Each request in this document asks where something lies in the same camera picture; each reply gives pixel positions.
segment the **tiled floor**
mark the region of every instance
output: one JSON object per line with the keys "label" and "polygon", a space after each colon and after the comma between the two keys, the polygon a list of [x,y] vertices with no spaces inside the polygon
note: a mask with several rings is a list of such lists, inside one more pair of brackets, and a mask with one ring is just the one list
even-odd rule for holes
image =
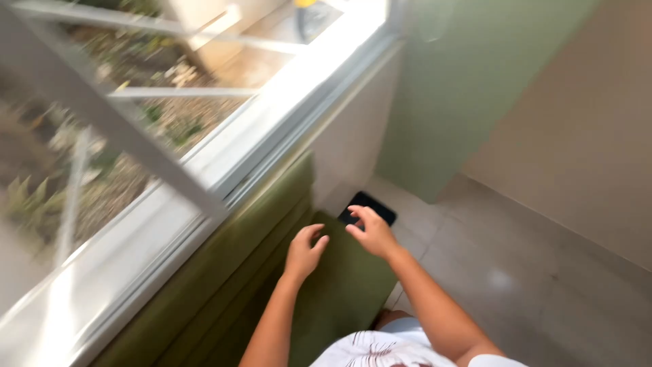
{"label": "tiled floor", "polygon": [[[462,175],[428,205],[372,178],[393,231],[529,367],[652,366],[652,273]],[[389,308],[411,312],[400,285]]]}

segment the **white window frame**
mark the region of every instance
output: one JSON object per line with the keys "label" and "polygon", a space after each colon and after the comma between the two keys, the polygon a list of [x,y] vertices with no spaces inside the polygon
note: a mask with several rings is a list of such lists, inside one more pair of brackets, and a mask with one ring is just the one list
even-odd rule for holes
{"label": "white window frame", "polygon": [[[32,81],[45,96],[84,111],[82,116],[112,144],[122,140],[118,148],[167,183],[141,194],[2,316],[0,364],[88,365],[243,203],[269,168],[396,40],[400,8],[401,0],[391,1],[385,22],[351,8],[259,91],[242,91],[256,95],[179,162],[131,122],[138,116],[133,105],[107,98],[115,89],[95,89],[78,72],[79,65],[73,69],[65,62],[70,55],[58,54],[61,49],[53,47],[41,25],[24,22],[0,4],[0,30],[25,29],[16,38],[12,34],[0,40],[3,53],[17,50],[23,59],[3,54],[0,63],[17,71],[22,80]],[[48,40],[47,47],[34,47],[35,42]],[[30,65],[24,55],[54,57],[50,65],[62,72],[56,79],[59,84],[43,86],[42,78],[52,70],[42,58]],[[72,84],[63,88],[61,83]],[[86,105],[75,98],[84,98]],[[131,139],[125,140],[124,134]]]}

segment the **window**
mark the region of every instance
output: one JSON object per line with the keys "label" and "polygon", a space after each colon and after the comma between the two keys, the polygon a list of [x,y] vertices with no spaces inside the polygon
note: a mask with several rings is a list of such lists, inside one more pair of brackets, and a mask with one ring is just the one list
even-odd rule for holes
{"label": "window", "polygon": [[381,0],[194,3],[0,3],[21,91],[0,95],[0,236],[51,252],[0,308],[9,365],[98,353],[394,39]]}

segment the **yellow object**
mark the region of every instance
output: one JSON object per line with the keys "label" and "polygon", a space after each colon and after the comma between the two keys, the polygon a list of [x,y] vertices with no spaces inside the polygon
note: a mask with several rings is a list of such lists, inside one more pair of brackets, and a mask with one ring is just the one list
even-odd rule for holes
{"label": "yellow object", "polygon": [[317,0],[294,0],[294,5],[298,8],[307,8],[316,2]]}

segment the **beige wall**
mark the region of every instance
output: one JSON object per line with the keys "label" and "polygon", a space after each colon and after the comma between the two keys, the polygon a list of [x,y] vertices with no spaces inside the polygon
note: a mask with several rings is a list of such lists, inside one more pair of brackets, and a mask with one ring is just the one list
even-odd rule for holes
{"label": "beige wall", "polygon": [[652,1],[605,1],[463,168],[652,269]]}

